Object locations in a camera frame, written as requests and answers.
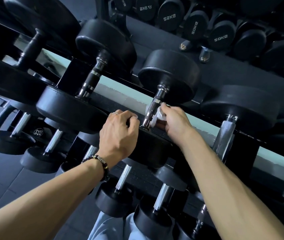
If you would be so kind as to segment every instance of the forearm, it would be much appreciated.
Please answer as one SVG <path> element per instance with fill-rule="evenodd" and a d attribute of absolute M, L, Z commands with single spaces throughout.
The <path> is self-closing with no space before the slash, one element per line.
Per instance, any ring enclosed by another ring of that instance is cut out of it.
<path fill-rule="evenodd" d="M 0 209 L 0 239 L 52 239 L 103 177 L 91 159 Z"/>
<path fill-rule="evenodd" d="M 201 136 L 191 131 L 186 137 L 182 151 L 221 238 L 283 240 L 283 224 L 220 161 Z"/>

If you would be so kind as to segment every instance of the person's left hand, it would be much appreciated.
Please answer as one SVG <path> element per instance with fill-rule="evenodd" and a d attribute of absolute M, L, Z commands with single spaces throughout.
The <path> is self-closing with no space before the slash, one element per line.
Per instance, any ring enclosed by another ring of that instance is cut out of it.
<path fill-rule="evenodd" d="M 133 152 L 138 140 L 139 125 L 138 116 L 131 111 L 117 110 L 109 114 L 100 131 L 99 151 L 96 153 L 109 168 Z"/>

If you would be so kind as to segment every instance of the weight label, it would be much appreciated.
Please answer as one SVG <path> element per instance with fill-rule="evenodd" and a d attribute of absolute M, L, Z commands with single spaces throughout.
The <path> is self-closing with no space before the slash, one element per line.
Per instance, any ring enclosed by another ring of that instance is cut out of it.
<path fill-rule="evenodd" d="M 144 10 L 148 10 L 148 9 L 152 9 L 152 5 L 151 6 L 140 7 L 140 11 L 144 11 Z"/>
<path fill-rule="evenodd" d="M 43 129 L 42 129 L 42 128 L 38 128 L 38 129 L 36 129 L 36 130 L 33 132 L 33 134 L 34 134 L 35 136 L 42 136 L 42 135 L 43 135 Z"/>
<path fill-rule="evenodd" d="M 214 39 L 214 42 L 219 41 L 219 40 L 226 39 L 227 37 L 228 37 L 228 35 L 227 35 L 227 34 L 226 34 L 226 35 L 224 35 L 224 36 L 218 37 L 218 38 Z"/>
<path fill-rule="evenodd" d="M 168 20 L 174 19 L 174 18 L 176 18 L 176 15 L 175 15 L 175 14 L 172 14 L 172 15 L 170 15 L 170 16 L 164 17 L 163 19 L 164 19 L 164 21 L 168 21 Z"/>
<path fill-rule="evenodd" d="M 196 32 L 196 26 L 197 26 L 198 24 L 199 24 L 198 22 L 195 22 L 194 27 L 193 27 L 193 30 L 192 30 L 192 34 L 194 34 L 194 33 Z"/>
<path fill-rule="evenodd" d="M 124 7 L 126 7 L 125 1 L 121 0 Z"/>

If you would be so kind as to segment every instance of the person's right hand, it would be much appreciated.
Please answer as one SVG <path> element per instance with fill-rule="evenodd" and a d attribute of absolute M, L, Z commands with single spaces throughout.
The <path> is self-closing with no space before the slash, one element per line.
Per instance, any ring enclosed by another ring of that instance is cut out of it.
<path fill-rule="evenodd" d="M 183 139 L 195 129 L 180 107 L 169 107 L 166 103 L 162 103 L 161 110 L 166 114 L 166 121 L 158 121 L 157 127 L 165 129 L 172 141 L 181 148 Z"/>

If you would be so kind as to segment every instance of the bracelet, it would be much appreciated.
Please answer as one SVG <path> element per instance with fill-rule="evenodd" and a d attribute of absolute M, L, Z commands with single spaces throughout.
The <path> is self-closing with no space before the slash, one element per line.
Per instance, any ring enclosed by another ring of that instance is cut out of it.
<path fill-rule="evenodd" d="M 108 164 L 103 160 L 102 157 L 100 157 L 98 155 L 89 155 L 87 158 L 84 158 L 82 160 L 81 164 L 90 160 L 90 159 L 96 159 L 96 160 L 99 160 L 102 163 L 104 175 L 103 175 L 103 178 L 101 179 L 101 182 L 104 181 L 106 179 L 106 177 L 108 176 L 109 172 L 110 172 L 109 168 L 108 168 Z"/>

